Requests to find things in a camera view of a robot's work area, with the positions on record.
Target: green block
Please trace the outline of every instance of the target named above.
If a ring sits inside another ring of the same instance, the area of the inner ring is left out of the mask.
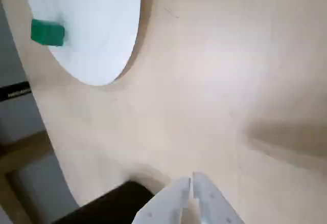
[[[32,19],[31,39],[42,45],[63,46],[65,28],[56,22]]]

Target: gray floor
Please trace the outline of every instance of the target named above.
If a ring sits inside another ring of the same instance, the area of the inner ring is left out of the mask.
[[[19,56],[0,0],[0,87],[25,81]],[[32,94],[0,103],[0,143],[8,144],[44,130]],[[57,158],[50,154],[12,175],[41,223],[52,223],[77,209]],[[0,208],[0,223],[11,223]]]

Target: wooden table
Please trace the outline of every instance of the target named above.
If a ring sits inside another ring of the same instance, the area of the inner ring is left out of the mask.
[[[326,0],[142,0],[115,83],[87,86],[3,0],[73,196],[209,175],[246,223],[327,220]]]

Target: black object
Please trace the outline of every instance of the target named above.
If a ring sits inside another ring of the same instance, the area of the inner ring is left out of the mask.
[[[29,82],[0,87],[0,102],[31,93]]]
[[[131,224],[154,195],[136,182],[126,182],[54,224]]]

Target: white circular plate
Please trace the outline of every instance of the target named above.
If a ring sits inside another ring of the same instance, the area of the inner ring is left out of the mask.
[[[33,17],[65,27],[64,46],[49,47],[74,77],[105,85],[123,71],[131,56],[141,0],[28,0]]]

